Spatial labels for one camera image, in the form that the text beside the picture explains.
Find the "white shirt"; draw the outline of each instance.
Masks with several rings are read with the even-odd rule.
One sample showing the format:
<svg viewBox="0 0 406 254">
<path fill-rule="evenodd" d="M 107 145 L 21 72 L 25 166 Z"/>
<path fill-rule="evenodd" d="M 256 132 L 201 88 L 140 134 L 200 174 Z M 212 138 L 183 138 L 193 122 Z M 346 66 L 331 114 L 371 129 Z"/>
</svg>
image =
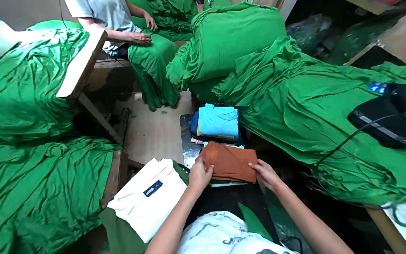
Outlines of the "white shirt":
<svg viewBox="0 0 406 254">
<path fill-rule="evenodd" d="M 147 197 L 151 187 L 162 186 Z M 115 195 L 107 207 L 125 220 L 147 243 L 166 220 L 187 185 L 173 168 L 171 159 L 152 159 Z"/>
<path fill-rule="evenodd" d="M 213 211 L 183 232 L 177 254 L 294 254 L 256 233 L 229 211 Z"/>
</svg>

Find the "hand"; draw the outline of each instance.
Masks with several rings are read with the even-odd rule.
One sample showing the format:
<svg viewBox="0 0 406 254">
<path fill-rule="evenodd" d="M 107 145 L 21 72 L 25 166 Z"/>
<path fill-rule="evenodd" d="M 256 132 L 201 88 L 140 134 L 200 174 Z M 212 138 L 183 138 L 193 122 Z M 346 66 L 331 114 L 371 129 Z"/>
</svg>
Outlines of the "hand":
<svg viewBox="0 0 406 254">
<path fill-rule="evenodd" d="M 204 165 L 204 159 L 199 158 L 190 169 L 188 188 L 199 193 L 203 192 L 211 180 L 212 172 L 214 172 L 214 165 L 206 168 Z"/>
<path fill-rule="evenodd" d="M 262 159 L 258 159 L 258 164 L 255 165 L 249 163 L 249 166 L 257 171 L 258 175 L 256 178 L 258 178 L 258 180 L 271 191 L 277 191 L 279 185 L 284 184 L 275 170 L 273 170 L 273 168 Z"/>
<path fill-rule="evenodd" d="M 151 31 L 156 31 L 157 29 L 156 22 L 148 12 L 144 13 L 144 18 L 147 21 L 147 27 L 151 26 Z"/>
<path fill-rule="evenodd" d="M 151 35 L 149 34 L 144 34 L 141 32 L 127 32 L 126 36 L 126 40 L 128 42 L 137 43 L 142 46 L 148 46 L 151 44 Z"/>
</svg>

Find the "blue tag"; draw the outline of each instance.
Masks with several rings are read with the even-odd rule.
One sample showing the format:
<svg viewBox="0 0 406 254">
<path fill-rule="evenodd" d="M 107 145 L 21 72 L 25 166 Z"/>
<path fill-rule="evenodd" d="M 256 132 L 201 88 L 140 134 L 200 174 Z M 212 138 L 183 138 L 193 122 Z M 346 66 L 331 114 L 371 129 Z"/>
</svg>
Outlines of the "blue tag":
<svg viewBox="0 0 406 254">
<path fill-rule="evenodd" d="M 368 90 L 373 91 L 375 93 L 384 94 L 387 85 L 388 84 L 384 83 L 384 82 L 376 82 L 376 81 L 374 81 L 368 86 Z"/>
<path fill-rule="evenodd" d="M 159 180 L 157 182 L 153 183 L 153 185 L 150 188 L 148 188 L 144 191 L 145 196 L 147 196 L 147 198 L 148 198 L 153 193 L 155 193 L 159 188 L 161 188 L 161 186 L 162 186 L 162 183 Z"/>
</svg>

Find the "green fabric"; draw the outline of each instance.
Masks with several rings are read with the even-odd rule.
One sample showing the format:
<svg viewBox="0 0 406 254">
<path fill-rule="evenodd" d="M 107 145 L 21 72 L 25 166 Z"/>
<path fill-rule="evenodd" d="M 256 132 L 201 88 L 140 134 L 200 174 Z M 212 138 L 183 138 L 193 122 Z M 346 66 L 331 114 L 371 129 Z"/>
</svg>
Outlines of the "green fabric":
<svg viewBox="0 0 406 254">
<path fill-rule="evenodd" d="M 197 4 L 189 0 L 148 0 L 159 28 L 176 33 L 192 32 L 190 23 L 198 14 Z"/>
<path fill-rule="evenodd" d="M 150 3 L 153 6 L 155 6 L 156 2 L 149 2 L 147 0 L 132 0 L 130 2 L 136 6 L 144 9 L 146 12 L 148 12 L 153 17 L 153 19 L 156 22 L 156 25 L 158 26 L 158 29 L 154 33 L 159 34 L 162 37 L 171 40 L 172 42 L 187 41 L 192 37 L 192 32 L 190 31 L 189 26 L 190 26 L 190 21 L 197 14 L 197 12 L 193 13 L 192 17 L 189 16 L 186 18 L 186 19 L 188 19 L 187 29 L 173 28 L 171 26 L 165 26 L 162 23 L 163 17 L 157 16 L 158 14 L 161 14 L 161 12 L 158 12 L 151 8 Z M 183 1 L 183 4 L 184 3 L 195 5 L 195 3 L 192 1 Z M 178 19 L 180 16 L 184 15 L 184 13 L 179 12 L 176 9 L 172 9 L 172 10 L 176 11 L 175 15 L 178 16 Z M 132 21 L 133 21 L 134 25 L 140 27 L 141 29 L 149 29 L 147 27 L 147 22 L 144 18 L 132 16 Z"/>
<path fill-rule="evenodd" d="M 240 212 L 242 212 L 242 216 L 244 217 L 249 232 L 260 234 L 265 239 L 273 242 L 272 237 L 267 232 L 266 228 L 264 228 L 261 221 L 259 221 L 255 213 L 253 213 L 253 211 L 251 211 L 250 208 L 246 207 L 240 202 L 237 205 L 239 206 Z"/>
<path fill-rule="evenodd" d="M 37 30 L 44 30 L 44 29 L 71 29 L 71 28 L 82 28 L 81 24 L 78 22 L 68 21 L 68 20 L 46 20 L 42 22 L 38 22 L 35 25 L 32 25 L 26 28 L 27 31 L 37 31 Z"/>
<path fill-rule="evenodd" d="M 181 180 L 186 185 L 189 185 L 189 173 L 187 173 L 184 168 L 182 168 L 176 161 L 173 161 L 173 169 L 180 175 Z"/>
<path fill-rule="evenodd" d="M 194 37 L 167 66 L 167 78 L 181 90 L 190 83 L 226 77 L 237 58 L 286 35 L 276 8 L 246 2 L 207 9 L 195 16 L 191 28 Z"/>
<path fill-rule="evenodd" d="M 72 129 L 73 113 L 56 93 L 68 64 L 84 46 L 82 29 L 51 30 L 0 60 L 0 139 L 30 140 Z"/>
<path fill-rule="evenodd" d="M 333 66 L 301 53 L 295 40 L 280 37 L 236 60 L 220 85 L 219 100 L 238 108 L 245 128 L 308 164 L 324 193 L 382 205 L 406 196 L 406 149 L 382 147 L 359 133 L 318 169 L 313 166 L 357 130 L 347 115 L 380 95 L 367 90 L 372 81 L 406 84 L 406 66 Z"/>
<path fill-rule="evenodd" d="M 0 59 L 0 253 L 63 251 L 100 224 L 120 148 L 89 137 L 53 142 L 73 127 L 73 113 L 55 94 L 88 36 L 45 31 Z"/>
<path fill-rule="evenodd" d="M 173 161 L 173 169 L 180 175 L 181 180 L 188 185 L 189 174 Z M 106 208 L 100 213 L 100 219 L 106 228 L 107 239 L 111 254 L 143 254 L 148 247 L 148 243 L 137 235 L 136 231 L 128 222 L 116 216 L 116 211 Z"/>
<path fill-rule="evenodd" d="M 0 143 L 0 253 L 55 253 L 97 227 L 116 146 Z"/>
<path fill-rule="evenodd" d="M 211 102 L 219 104 L 220 83 L 224 78 L 213 78 L 199 83 L 189 84 L 189 91 L 199 99 L 200 102 Z"/>
<path fill-rule="evenodd" d="M 148 47 L 131 45 L 128 59 L 140 84 L 142 98 L 150 110 L 156 110 L 164 104 L 174 106 L 180 96 L 177 87 L 165 78 L 166 66 L 173 59 L 177 46 L 157 34 L 151 34 L 151 39 Z"/>
</svg>

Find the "wooden shelf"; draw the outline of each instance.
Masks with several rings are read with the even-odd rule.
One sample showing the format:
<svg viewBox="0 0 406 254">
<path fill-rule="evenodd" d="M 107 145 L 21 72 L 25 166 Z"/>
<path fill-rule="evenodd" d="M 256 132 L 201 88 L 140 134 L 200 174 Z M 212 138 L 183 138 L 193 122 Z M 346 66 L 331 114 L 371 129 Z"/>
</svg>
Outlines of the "wooden shelf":
<svg viewBox="0 0 406 254">
<path fill-rule="evenodd" d="M 350 3 L 357 5 L 373 14 L 380 15 L 387 10 L 391 10 L 393 6 L 389 6 L 385 3 L 376 0 L 347 0 Z"/>
</svg>

